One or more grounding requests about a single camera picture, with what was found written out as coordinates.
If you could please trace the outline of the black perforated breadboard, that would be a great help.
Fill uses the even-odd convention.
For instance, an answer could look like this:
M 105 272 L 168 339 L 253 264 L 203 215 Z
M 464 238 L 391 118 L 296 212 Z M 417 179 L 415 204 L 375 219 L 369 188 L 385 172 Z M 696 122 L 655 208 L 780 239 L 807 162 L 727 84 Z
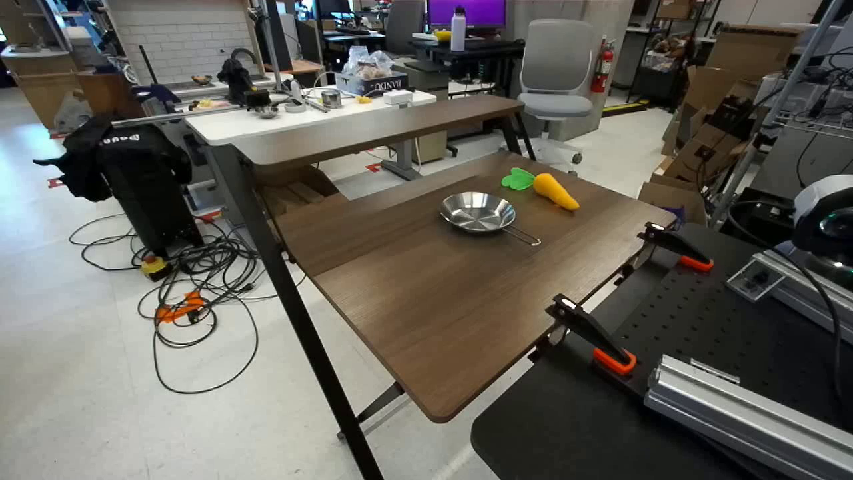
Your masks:
M 685 223 L 472 427 L 500 480 L 853 480 L 844 294 Z

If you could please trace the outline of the black backpack on stand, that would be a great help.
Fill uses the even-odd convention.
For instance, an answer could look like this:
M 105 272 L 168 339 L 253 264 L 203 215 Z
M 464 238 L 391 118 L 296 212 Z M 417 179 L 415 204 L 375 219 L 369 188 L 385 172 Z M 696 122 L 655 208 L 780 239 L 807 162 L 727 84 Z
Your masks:
M 47 158 L 64 186 L 91 203 L 115 198 L 143 247 L 165 256 L 176 246 L 200 246 L 200 228 L 181 186 L 192 162 L 157 126 L 115 126 L 91 118 L 64 138 L 64 152 Z

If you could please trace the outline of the silver metal pan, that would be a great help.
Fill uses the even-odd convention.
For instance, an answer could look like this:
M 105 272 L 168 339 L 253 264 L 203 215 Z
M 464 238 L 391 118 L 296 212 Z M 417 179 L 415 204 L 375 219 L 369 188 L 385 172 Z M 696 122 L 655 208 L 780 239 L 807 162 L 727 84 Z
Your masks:
M 511 235 L 520 242 L 539 247 L 541 239 L 516 227 L 516 208 L 493 191 L 452 191 L 439 199 L 439 219 L 468 235 Z

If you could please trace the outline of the metal bracket on breadboard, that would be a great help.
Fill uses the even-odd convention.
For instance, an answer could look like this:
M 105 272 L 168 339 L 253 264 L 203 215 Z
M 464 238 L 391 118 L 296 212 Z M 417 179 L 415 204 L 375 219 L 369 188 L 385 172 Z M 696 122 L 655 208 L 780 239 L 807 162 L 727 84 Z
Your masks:
M 784 274 L 759 258 L 747 260 L 725 286 L 747 302 L 759 302 L 784 283 Z

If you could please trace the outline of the purple monitor screen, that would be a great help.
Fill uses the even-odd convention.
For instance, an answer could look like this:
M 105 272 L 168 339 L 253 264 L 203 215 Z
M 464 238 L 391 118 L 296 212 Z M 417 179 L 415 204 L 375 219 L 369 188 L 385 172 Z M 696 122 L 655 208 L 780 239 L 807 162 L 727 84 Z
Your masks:
M 425 0 L 432 27 L 447 27 L 456 11 L 464 11 L 468 27 L 505 23 L 505 0 Z

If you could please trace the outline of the white workbench table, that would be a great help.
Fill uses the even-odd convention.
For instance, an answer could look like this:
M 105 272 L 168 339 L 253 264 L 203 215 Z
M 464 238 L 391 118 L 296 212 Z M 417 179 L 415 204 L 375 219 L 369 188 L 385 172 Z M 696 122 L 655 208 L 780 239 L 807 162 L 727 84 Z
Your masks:
M 260 119 L 245 108 L 192 114 L 187 126 L 204 146 L 235 146 L 253 164 L 304 164 L 368 146 L 383 146 L 464 122 L 511 119 L 523 103 L 505 96 L 437 99 L 415 90 L 408 107 L 385 99 L 357 103 L 343 100 L 332 112 L 296 112 Z

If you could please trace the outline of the cardboard boxes stack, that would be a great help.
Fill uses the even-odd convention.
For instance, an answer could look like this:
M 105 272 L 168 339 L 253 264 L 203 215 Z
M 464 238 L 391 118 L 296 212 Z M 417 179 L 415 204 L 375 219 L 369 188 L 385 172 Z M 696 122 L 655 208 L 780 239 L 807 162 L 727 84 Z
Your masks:
M 780 92 L 800 31 L 723 27 L 704 64 L 688 70 L 688 88 L 665 132 L 665 164 L 640 188 L 649 204 L 679 220 L 704 220 L 709 191 L 744 158 L 756 126 Z

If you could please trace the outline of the orange carrot plushie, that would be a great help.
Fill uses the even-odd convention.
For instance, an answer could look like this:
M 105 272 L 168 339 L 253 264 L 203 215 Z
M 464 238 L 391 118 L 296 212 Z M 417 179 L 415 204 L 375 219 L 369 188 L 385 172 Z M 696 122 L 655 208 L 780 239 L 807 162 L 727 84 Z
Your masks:
M 500 183 L 511 191 L 528 191 L 532 188 L 535 194 L 552 199 L 555 204 L 564 210 L 577 210 L 580 203 L 552 175 L 552 172 L 529 172 L 524 167 L 511 167 Z

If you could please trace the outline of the aluminium extrusion rail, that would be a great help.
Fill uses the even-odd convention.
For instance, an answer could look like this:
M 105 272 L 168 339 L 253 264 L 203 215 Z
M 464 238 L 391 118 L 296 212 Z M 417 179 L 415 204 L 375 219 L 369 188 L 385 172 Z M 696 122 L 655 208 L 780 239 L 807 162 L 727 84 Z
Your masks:
M 853 480 L 853 434 L 664 355 L 645 406 L 793 480 Z

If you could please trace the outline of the grey office chair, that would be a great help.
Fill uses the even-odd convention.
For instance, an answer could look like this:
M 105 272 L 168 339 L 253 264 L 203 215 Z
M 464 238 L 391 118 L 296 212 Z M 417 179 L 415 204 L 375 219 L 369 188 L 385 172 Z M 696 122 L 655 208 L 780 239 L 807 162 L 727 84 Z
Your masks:
M 555 122 L 585 118 L 593 108 L 589 79 L 593 67 L 597 31 L 584 18 L 532 18 L 528 23 L 520 92 L 523 112 L 541 138 L 529 158 L 547 148 L 567 155 L 577 164 L 584 155 L 552 132 Z

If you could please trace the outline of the red fire extinguisher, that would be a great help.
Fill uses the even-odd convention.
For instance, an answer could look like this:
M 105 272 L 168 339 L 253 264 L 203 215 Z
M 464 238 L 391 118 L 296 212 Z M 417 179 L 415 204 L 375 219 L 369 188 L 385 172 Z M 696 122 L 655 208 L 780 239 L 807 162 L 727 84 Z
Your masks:
M 613 72 L 613 62 L 615 62 L 615 48 L 608 38 L 600 40 L 600 54 L 597 54 L 597 64 L 593 64 L 593 74 L 591 74 L 591 92 L 605 92 L 608 90 L 608 79 Z

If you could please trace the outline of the white water bottle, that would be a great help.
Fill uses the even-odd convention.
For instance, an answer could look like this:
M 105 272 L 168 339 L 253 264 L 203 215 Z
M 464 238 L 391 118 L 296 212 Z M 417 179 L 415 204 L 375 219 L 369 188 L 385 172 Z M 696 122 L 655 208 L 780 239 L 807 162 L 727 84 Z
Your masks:
M 464 50 L 464 46 L 467 46 L 467 11 L 464 6 L 456 6 L 449 15 L 449 50 Z

